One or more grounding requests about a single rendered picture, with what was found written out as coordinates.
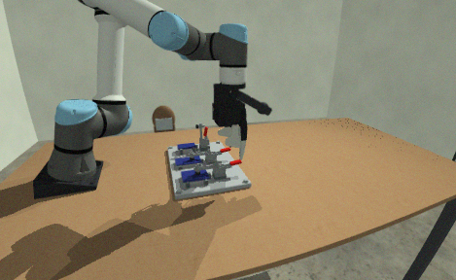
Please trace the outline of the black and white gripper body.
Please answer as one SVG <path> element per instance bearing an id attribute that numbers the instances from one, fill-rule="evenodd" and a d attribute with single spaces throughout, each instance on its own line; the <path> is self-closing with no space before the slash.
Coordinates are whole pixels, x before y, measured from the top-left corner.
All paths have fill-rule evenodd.
<path id="1" fill-rule="evenodd" d="M 213 120 L 218 127 L 239 125 L 242 114 L 246 115 L 245 104 L 236 99 L 239 94 L 238 89 L 245 88 L 245 85 L 245 83 L 242 85 L 214 84 L 214 103 L 212 103 L 212 110 Z"/>

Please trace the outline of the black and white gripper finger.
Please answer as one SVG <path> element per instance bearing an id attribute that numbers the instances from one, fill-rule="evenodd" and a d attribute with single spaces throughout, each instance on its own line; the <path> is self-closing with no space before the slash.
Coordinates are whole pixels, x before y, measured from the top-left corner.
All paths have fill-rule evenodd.
<path id="1" fill-rule="evenodd" d="M 243 159 L 247 140 L 247 120 L 246 115 L 242 114 L 239 126 L 234 126 L 231 129 L 231 136 L 226 139 L 226 145 L 239 148 L 239 158 Z"/>
<path id="2" fill-rule="evenodd" d="M 218 131 L 218 135 L 220 136 L 226 136 L 226 137 L 230 137 L 231 136 L 231 129 L 234 127 L 234 125 L 230 126 L 230 127 L 224 127 L 222 129 L 220 129 Z"/>

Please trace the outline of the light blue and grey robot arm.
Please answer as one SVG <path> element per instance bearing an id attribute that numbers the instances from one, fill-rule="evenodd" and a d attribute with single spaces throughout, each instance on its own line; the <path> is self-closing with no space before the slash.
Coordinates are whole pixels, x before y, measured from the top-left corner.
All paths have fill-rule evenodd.
<path id="1" fill-rule="evenodd" d="M 93 7 L 99 24 L 97 94 L 92 101 L 69 99 L 56 107 L 48 173 L 57 180 L 76 182 L 92 177 L 96 172 L 93 139 L 119 135 L 131 126 L 132 112 L 122 95 L 126 25 L 182 59 L 220 60 L 222 84 L 246 82 L 248 29 L 243 24 L 222 24 L 220 33 L 202 33 L 147 0 L 78 1 Z"/>

